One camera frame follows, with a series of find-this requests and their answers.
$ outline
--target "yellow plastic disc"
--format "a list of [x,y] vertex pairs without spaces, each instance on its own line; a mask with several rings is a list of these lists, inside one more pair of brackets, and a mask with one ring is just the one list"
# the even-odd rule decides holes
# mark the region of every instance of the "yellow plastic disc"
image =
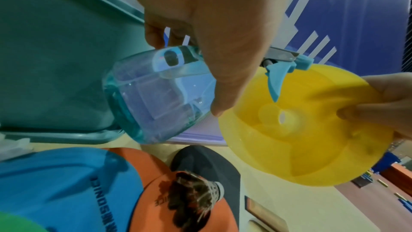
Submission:
[[219,118],[228,146],[252,167],[308,186],[334,186],[370,169],[393,130],[336,116],[338,109],[382,102],[359,76],[327,65],[287,74],[278,102],[259,68],[239,103]]

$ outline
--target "floor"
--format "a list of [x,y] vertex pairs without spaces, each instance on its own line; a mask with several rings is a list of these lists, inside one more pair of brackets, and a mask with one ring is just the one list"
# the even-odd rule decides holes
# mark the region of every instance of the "floor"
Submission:
[[[412,197],[390,183],[380,175],[373,174],[374,183],[359,189],[352,182],[341,184],[336,188],[367,216],[381,232],[410,232],[412,213],[398,201],[395,192],[409,201]],[[388,184],[388,188],[377,182],[380,179]]]

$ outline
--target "green container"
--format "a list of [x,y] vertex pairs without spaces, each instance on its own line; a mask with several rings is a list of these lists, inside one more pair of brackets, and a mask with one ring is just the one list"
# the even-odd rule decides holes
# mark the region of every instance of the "green container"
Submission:
[[101,78],[152,49],[143,14],[120,0],[0,0],[0,132],[34,142],[105,143]]

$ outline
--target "green object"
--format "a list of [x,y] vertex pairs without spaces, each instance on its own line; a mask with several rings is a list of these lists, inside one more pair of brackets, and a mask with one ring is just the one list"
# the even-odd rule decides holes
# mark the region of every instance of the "green object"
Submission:
[[102,91],[115,61],[152,49],[120,0],[0,0],[0,132],[104,143],[123,133]]
[[0,212],[0,232],[47,232],[28,219]]

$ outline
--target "table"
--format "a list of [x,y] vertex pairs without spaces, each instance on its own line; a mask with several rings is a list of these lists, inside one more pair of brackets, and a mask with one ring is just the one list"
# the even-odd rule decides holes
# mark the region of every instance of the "table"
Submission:
[[[141,146],[127,135],[101,145],[34,143],[36,151],[62,147],[130,147],[155,155],[169,164],[186,145]],[[224,156],[242,176],[247,195],[286,220],[290,232],[378,232],[380,231],[334,187],[307,187],[293,184],[249,167],[228,147],[209,147]],[[240,213],[240,232],[251,232],[247,213]]]

